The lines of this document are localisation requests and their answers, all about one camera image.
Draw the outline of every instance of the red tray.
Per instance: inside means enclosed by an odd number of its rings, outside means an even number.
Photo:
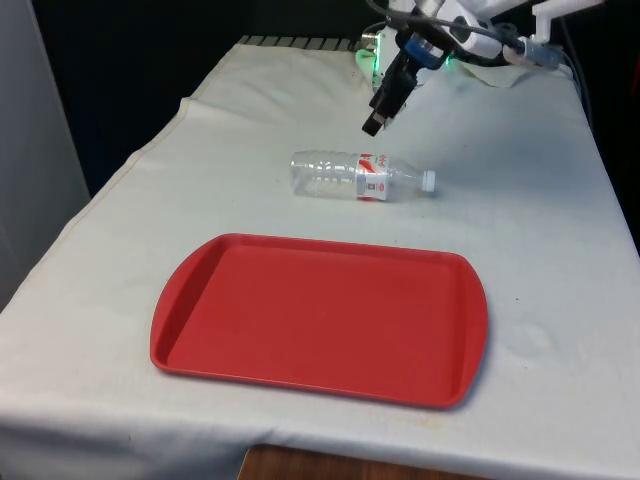
[[[223,235],[187,258],[151,359],[187,375],[446,408],[464,397],[487,304],[451,253]]]

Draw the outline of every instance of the bottle cap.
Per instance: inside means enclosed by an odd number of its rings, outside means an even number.
[[[433,170],[426,170],[422,174],[422,191],[427,193],[436,191],[436,172]]]

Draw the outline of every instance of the plastic water bottle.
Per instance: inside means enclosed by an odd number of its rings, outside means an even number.
[[[402,201],[433,193],[436,174],[404,160],[370,153],[311,150],[291,159],[293,191],[298,195]]]

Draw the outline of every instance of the wooden floor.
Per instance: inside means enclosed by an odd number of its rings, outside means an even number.
[[[247,453],[238,480],[483,480],[355,458],[259,446]]]

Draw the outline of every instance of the table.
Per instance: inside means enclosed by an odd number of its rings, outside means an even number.
[[[572,82],[498,89],[454,64],[373,140],[369,98],[349,53],[231,50],[0,316],[2,475],[231,479],[269,443],[497,479],[640,477],[640,263]],[[295,197],[289,158],[305,149],[396,155],[435,169],[440,193]],[[491,330],[466,401],[430,411],[156,370],[165,282],[226,232],[465,256]]]
[[[455,473],[403,467],[290,448],[251,448],[238,480],[482,480]]]

